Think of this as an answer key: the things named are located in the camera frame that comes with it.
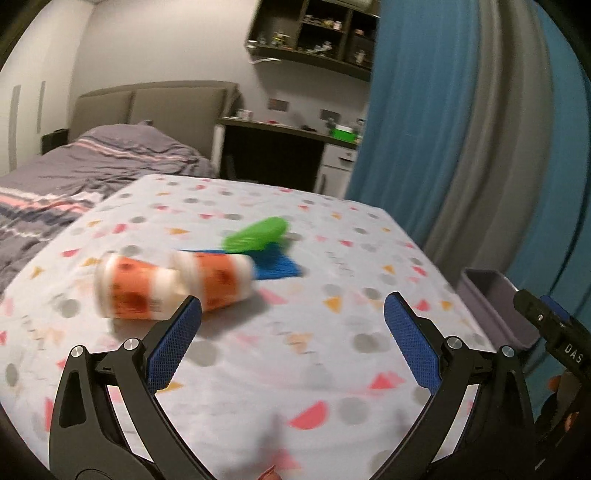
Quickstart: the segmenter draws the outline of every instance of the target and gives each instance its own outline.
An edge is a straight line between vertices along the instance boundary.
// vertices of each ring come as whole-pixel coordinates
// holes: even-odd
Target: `striped blanket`
[[[0,294],[67,225],[151,173],[211,177],[208,159],[148,125],[106,125],[0,178]]]

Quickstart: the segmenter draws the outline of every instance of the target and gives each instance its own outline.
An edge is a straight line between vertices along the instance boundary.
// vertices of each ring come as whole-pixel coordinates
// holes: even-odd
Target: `blue gripper pad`
[[[176,320],[148,358],[146,383],[152,395],[157,390],[168,387],[187,348],[199,330],[201,312],[201,302],[193,297],[182,311],[175,313]]]
[[[441,384],[439,357],[398,298],[390,294],[384,303],[384,318],[417,383],[431,395]]]
[[[542,295],[540,297],[540,301],[542,301],[550,310],[552,310],[563,322],[570,321],[570,313],[564,310],[560,304],[550,298],[548,295]]]

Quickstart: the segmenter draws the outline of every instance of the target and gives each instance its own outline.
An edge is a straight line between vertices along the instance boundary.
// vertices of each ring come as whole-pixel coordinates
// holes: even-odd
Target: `gray bin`
[[[538,329],[513,307],[517,289],[497,270],[465,268],[457,294],[493,346],[511,345],[518,351],[531,348],[540,337]]]

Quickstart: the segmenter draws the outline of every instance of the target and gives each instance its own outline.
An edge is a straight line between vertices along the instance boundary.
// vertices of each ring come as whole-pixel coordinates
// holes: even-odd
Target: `patterned tablecloth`
[[[151,322],[101,319],[92,275],[106,251],[168,266],[174,249],[217,248],[269,216],[290,223],[299,278],[257,282],[256,295],[211,312],[157,398],[220,480],[274,463],[285,480],[369,478],[404,437],[428,391],[384,323],[398,290],[444,336],[492,350],[437,269],[383,210],[279,187],[150,175],[63,231],[19,274],[0,305],[0,399],[46,464],[53,398],[72,346],[91,352],[142,337]],[[440,455],[453,450],[466,395]],[[145,455],[111,388],[134,451]]]

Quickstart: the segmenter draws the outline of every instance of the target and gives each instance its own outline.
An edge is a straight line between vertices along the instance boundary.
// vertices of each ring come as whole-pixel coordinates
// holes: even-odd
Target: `figurine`
[[[363,60],[365,59],[365,50],[359,50],[356,54],[355,54],[355,63],[357,65],[361,65],[363,63]]]

